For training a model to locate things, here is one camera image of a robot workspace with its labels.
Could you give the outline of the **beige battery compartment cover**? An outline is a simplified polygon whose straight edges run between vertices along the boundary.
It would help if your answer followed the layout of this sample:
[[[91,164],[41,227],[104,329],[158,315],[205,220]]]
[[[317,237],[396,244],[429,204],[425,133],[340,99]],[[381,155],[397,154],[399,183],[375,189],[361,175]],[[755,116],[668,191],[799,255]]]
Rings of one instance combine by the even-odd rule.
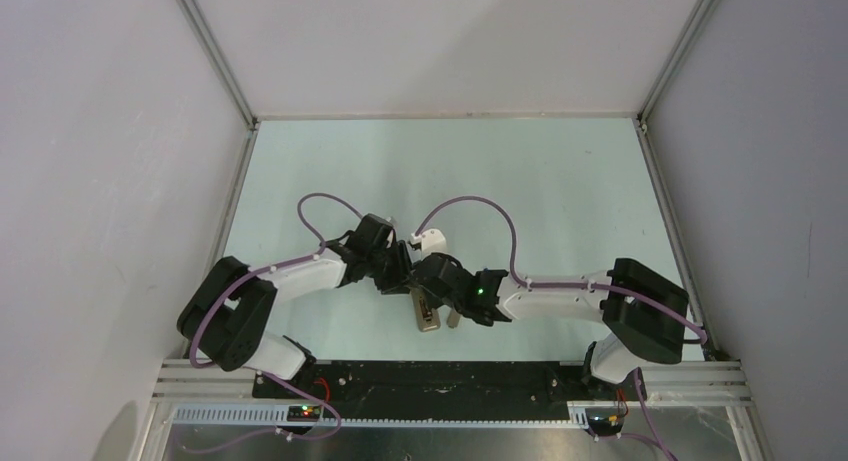
[[[456,329],[459,326],[461,319],[462,315],[459,312],[451,310],[448,314],[446,324],[449,329]]]

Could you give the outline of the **beige remote control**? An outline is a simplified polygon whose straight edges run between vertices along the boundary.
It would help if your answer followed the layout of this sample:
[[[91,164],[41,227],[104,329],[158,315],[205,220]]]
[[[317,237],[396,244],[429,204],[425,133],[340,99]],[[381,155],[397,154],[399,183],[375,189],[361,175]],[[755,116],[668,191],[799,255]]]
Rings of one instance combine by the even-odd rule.
[[[418,288],[410,290],[412,305],[415,313],[416,326],[420,332],[426,333],[441,327],[438,310],[430,308],[424,292]]]

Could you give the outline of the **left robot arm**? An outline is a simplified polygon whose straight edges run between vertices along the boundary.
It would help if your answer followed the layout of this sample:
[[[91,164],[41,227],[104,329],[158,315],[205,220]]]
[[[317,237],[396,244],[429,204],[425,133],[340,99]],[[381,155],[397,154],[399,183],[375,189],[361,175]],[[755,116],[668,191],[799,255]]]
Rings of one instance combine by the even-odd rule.
[[[363,279],[386,295],[406,294],[412,270],[409,246],[391,223],[374,214],[357,227],[320,243],[316,253],[265,267],[234,256],[219,259],[180,313],[176,327],[193,355],[225,372],[251,368],[277,377],[292,397],[304,397],[316,384],[307,364],[311,352],[287,336],[271,333],[274,307],[319,291]]]

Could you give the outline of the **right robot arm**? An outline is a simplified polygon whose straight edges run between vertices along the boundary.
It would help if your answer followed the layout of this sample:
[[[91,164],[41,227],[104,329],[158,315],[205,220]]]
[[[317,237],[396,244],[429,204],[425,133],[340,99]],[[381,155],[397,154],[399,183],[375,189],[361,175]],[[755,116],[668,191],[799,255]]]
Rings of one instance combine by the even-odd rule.
[[[528,318],[559,317],[602,324],[609,335],[587,349],[581,383],[606,399],[630,373],[683,358],[687,293],[630,258],[588,275],[515,280],[507,270],[472,273],[444,253],[416,262],[408,285],[433,308],[448,306],[483,326]]]

